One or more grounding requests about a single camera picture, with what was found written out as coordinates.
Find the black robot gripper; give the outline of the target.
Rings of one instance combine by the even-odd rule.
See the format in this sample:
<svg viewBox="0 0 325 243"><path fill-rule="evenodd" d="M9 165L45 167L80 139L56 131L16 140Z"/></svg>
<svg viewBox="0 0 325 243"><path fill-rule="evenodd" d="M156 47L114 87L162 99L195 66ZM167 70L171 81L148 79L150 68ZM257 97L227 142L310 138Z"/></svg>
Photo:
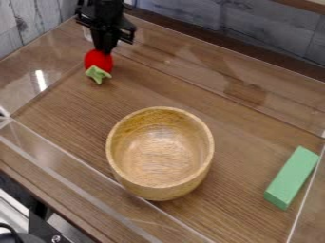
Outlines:
<svg viewBox="0 0 325 243"><path fill-rule="evenodd" d="M90 29L95 49L111 53L118 41L134 42L136 26L126 18L124 0L79 0L76 23Z"/></svg>

